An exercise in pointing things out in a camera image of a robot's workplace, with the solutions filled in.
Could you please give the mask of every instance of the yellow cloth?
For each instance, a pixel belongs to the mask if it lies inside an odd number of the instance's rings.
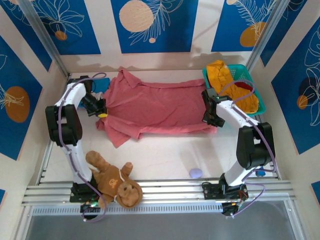
[[[234,79],[229,71],[228,66],[221,60],[217,60],[206,66],[208,80],[215,91],[221,95],[228,95],[232,100],[237,100],[250,93],[250,90],[238,87],[235,84],[229,86],[222,94],[220,92],[224,87],[233,82]],[[235,103],[246,114],[254,114],[258,111],[259,99],[255,94],[246,97]]]

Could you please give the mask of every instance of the purple ball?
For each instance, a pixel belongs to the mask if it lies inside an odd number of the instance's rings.
[[[190,174],[190,177],[193,178],[193,179],[198,179],[198,178],[201,178],[202,177],[202,170],[199,169],[199,168],[193,168],[190,170],[189,172]]]

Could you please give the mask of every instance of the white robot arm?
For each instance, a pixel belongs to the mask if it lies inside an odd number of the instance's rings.
[[[77,114],[80,102],[86,108],[88,115],[105,117],[107,115],[106,101],[95,99],[91,95],[92,80],[78,83],[80,79],[71,79],[62,98],[54,105],[45,110],[50,139],[60,146],[70,163],[73,172],[73,185],[71,188],[70,202],[85,203],[96,199],[97,194],[88,187],[89,183],[97,188],[97,183],[89,169],[83,153],[81,138],[82,126]],[[202,184],[204,198],[213,200],[239,199],[239,191],[247,191],[244,181],[256,168],[265,166],[272,158],[267,146],[261,140],[262,133],[270,146],[273,156],[275,155],[273,135],[268,123],[259,123],[250,118],[228,96],[218,96],[214,88],[208,88],[202,92],[202,98],[206,105],[203,121],[207,124],[223,127],[225,121],[232,125],[238,133],[236,149],[237,161],[226,173],[220,177],[219,184],[204,182]],[[61,130],[59,130],[58,112],[62,105]],[[230,216],[238,211],[238,208],[224,211],[223,214]]]

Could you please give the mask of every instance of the teal plastic basket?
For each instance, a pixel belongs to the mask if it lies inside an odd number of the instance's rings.
[[[246,66],[244,66],[242,64],[231,64],[231,65],[228,65],[228,67],[229,67],[230,73],[231,73],[234,81],[248,80],[252,83],[254,82],[252,80],[250,73],[248,72]],[[210,88],[206,67],[202,70],[202,73],[203,73],[206,87]],[[255,89],[254,94],[259,99],[259,106],[258,106],[258,111],[256,113],[248,114],[251,117],[255,116],[255,115],[264,114],[266,111],[266,106],[264,104],[264,101],[262,101],[261,96],[260,96],[257,89]]]

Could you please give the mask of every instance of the brown plush toy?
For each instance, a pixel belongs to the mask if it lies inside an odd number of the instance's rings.
[[[100,153],[90,151],[85,156],[86,161],[97,168],[99,172],[92,170],[98,184],[98,190],[109,204],[116,200],[124,208],[133,208],[142,200],[143,192],[138,183],[131,180],[129,175],[133,169],[131,162],[127,162],[120,170],[108,163]],[[104,209],[104,201],[99,198],[98,204]]]

